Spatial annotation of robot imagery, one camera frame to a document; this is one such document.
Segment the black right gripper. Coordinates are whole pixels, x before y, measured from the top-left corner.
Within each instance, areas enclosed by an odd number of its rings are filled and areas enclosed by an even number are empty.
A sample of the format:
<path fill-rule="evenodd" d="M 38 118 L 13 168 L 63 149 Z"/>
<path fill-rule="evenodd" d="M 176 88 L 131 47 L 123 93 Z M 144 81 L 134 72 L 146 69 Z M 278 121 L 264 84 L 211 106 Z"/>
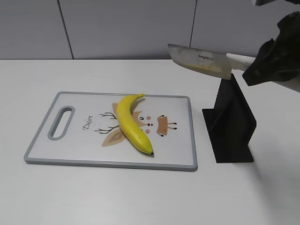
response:
<path fill-rule="evenodd" d="M 276 39 L 265 42 L 242 77 L 248 86 L 285 83 L 300 78 L 300 13 L 288 14 L 277 26 Z"/>

